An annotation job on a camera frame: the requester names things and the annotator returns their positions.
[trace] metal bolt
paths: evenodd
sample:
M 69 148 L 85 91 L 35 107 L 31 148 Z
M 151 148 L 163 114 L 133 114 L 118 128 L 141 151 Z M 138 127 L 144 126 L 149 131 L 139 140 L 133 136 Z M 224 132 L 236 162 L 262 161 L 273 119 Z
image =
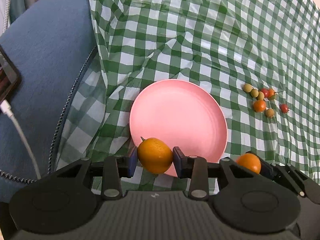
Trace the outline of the metal bolt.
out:
M 103 194 L 106 196 L 106 197 L 116 197 L 120 194 L 120 192 L 118 190 L 116 190 L 115 188 L 109 188 L 109 189 L 106 189 Z
M 207 193 L 204 190 L 196 189 L 191 192 L 191 195 L 196 198 L 203 198 L 207 195 Z

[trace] smartphone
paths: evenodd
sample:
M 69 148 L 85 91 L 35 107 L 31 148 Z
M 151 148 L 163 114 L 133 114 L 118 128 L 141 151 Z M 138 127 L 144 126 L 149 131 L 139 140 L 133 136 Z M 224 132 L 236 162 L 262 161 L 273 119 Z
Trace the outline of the smartphone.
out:
M 21 82 L 21 75 L 0 46 L 0 104 L 8 99 Z

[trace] orange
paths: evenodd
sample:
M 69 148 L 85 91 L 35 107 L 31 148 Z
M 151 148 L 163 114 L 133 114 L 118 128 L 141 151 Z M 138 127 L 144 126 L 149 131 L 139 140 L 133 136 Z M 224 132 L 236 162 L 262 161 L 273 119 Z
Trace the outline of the orange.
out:
M 266 103 L 264 100 L 257 100 L 253 104 L 253 109 L 256 112 L 263 112 L 266 109 Z
M 154 174 L 166 172 L 172 164 L 171 149 L 157 138 L 148 138 L 138 147 L 138 158 L 142 166 Z
M 257 174 L 259 174 L 261 171 L 261 161 L 252 153 L 245 153 L 239 156 L 236 160 L 236 163 Z
M 270 88 L 268 91 L 269 91 L 268 98 L 271 98 L 276 93 L 272 88 Z

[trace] white logo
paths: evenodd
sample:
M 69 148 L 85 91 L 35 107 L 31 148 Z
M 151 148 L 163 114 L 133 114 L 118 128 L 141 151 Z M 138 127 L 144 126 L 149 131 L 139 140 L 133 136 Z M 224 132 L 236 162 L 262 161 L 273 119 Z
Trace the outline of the white logo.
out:
M 158 193 L 151 194 L 151 197 L 157 198 L 157 197 L 159 197 L 159 194 Z

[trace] pink plate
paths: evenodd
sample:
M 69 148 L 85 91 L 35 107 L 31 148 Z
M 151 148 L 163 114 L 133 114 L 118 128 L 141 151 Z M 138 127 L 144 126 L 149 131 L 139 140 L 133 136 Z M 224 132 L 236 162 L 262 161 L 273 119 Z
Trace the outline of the pink plate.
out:
M 227 145 L 227 123 L 217 101 L 199 86 L 177 79 L 155 82 L 136 98 L 130 112 L 135 145 L 150 137 L 185 156 L 197 155 L 216 163 Z M 166 174 L 177 176 L 173 164 Z

